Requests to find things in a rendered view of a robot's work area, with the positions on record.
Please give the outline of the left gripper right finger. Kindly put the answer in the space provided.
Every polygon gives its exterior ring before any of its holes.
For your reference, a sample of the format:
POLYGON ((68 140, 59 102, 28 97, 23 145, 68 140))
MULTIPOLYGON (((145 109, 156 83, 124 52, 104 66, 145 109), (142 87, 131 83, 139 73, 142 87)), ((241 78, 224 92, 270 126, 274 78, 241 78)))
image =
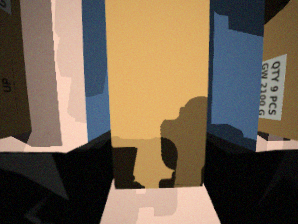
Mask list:
POLYGON ((204 186, 221 224, 255 224, 298 149, 255 152, 207 132, 204 186))

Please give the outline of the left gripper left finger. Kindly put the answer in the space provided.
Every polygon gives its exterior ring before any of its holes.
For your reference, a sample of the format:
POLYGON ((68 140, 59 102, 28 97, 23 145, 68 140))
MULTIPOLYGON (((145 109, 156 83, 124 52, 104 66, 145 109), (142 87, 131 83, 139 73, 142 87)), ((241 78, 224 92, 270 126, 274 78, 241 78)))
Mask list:
POLYGON ((100 224, 113 182, 111 130, 64 152, 0 152, 0 191, 54 192, 69 224, 100 224))

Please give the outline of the brown cardboard carton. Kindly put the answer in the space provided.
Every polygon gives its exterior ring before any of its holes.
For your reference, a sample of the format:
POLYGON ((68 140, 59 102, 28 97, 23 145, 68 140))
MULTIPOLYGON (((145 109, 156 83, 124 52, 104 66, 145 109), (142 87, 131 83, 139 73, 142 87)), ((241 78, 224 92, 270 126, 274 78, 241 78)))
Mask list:
POLYGON ((203 187, 210 0, 105 0, 115 189, 203 187))
POLYGON ((298 0, 265 0, 258 131, 298 141, 298 0))
POLYGON ((20 0, 0 0, 0 139, 31 129, 20 0))

